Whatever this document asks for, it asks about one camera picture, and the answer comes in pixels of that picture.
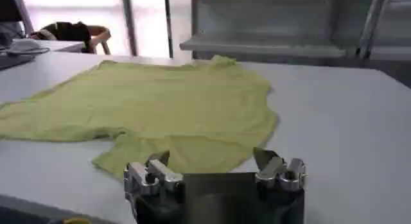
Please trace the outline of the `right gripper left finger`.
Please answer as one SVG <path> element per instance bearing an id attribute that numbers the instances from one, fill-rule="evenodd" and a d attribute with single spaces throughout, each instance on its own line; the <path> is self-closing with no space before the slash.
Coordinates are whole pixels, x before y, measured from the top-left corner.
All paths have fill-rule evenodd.
<path id="1" fill-rule="evenodd" d="M 126 196 L 156 196 L 161 189 L 172 193 L 184 190 L 184 176 L 168 167 L 170 151 L 151 154 L 146 162 L 130 162 L 123 171 Z"/>

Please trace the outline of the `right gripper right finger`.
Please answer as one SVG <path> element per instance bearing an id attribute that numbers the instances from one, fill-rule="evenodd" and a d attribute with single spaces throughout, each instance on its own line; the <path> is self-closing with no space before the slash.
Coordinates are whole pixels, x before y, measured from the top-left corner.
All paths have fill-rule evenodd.
<path id="1" fill-rule="evenodd" d="M 273 150 L 253 148 L 254 160 L 259 171 L 255 174 L 256 183 L 267 188 L 278 185 L 285 191 L 299 191 L 306 184 L 306 164 L 302 159 L 292 158 L 287 163 Z"/>

